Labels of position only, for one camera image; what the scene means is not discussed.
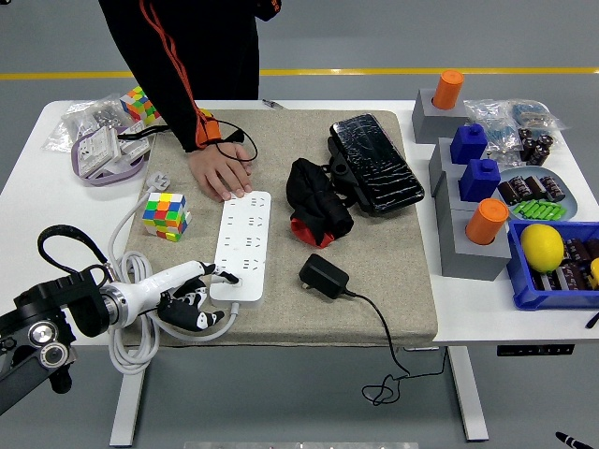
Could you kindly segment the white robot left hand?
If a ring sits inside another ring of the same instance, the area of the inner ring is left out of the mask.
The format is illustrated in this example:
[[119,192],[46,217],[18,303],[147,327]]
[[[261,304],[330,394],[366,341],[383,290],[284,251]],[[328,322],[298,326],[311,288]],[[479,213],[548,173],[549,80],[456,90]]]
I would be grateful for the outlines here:
[[189,261],[163,270],[137,283],[113,282],[101,289],[110,312],[110,326],[124,328],[146,311],[156,310],[159,318],[191,332],[203,331],[224,318],[222,311],[200,309],[208,297],[204,275],[216,275],[229,284],[240,279],[215,264]]

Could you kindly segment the person's right hand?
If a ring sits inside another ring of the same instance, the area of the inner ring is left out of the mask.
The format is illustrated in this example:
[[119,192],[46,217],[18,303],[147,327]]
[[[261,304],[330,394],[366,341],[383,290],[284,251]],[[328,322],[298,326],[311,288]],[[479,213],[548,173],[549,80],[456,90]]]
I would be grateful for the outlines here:
[[239,143],[211,144],[187,154],[187,162],[200,190],[216,202],[243,197],[253,190],[249,154]]

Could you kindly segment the black-white robot right hand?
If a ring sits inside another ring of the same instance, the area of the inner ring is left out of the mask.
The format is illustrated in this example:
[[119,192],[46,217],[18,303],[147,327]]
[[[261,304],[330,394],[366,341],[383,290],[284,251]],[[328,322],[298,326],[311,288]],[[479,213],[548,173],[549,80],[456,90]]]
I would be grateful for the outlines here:
[[571,435],[565,434],[563,432],[556,431],[555,432],[555,436],[556,436],[556,438],[560,442],[564,443],[565,445],[567,445],[570,448],[573,448],[573,449],[593,449],[593,446],[591,446],[591,445],[589,445],[589,444],[587,444],[585,442],[582,442],[582,441],[580,441],[580,440],[572,437]]

